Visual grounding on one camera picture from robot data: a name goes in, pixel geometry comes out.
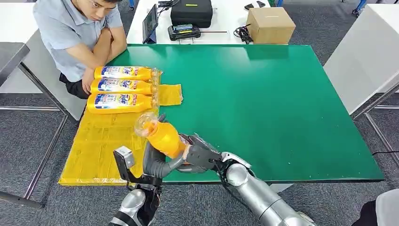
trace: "yellow plastic sheet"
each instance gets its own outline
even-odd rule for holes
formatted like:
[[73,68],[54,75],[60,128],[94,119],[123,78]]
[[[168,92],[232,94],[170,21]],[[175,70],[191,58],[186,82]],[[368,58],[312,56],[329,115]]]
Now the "yellow plastic sheet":
[[[160,105],[179,105],[181,85],[160,85]],[[158,113],[158,108],[151,109]],[[143,173],[146,139],[134,133],[134,123],[141,113],[92,114],[85,111],[72,148],[58,181],[64,186],[124,185],[113,150],[126,146],[133,152],[135,177]]]

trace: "yellow detergent bottle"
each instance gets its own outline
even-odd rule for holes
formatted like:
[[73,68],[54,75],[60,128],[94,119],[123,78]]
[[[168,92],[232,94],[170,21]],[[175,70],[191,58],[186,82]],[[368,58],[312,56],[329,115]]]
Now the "yellow detergent bottle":
[[95,79],[91,83],[91,93],[136,93],[152,94],[157,92],[157,83],[147,83],[127,79]]
[[87,103],[88,110],[94,114],[138,113],[155,106],[158,106],[157,96],[143,94],[92,94]]
[[155,149],[172,159],[179,156],[187,146],[172,124],[159,122],[152,112],[144,113],[137,119],[135,133],[147,138]]
[[158,70],[148,67],[122,67],[122,66],[105,66],[98,67],[94,71],[95,79],[132,79],[132,80],[151,80]]

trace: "man's hand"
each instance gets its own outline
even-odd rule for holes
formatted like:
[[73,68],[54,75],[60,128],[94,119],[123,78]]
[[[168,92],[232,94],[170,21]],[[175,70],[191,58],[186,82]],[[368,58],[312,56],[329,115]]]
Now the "man's hand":
[[94,80],[94,70],[91,68],[86,68],[85,73],[83,74],[82,77],[82,87],[83,87],[83,91],[85,91],[85,93],[87,93],[88,95],[90,95],[90,85]]

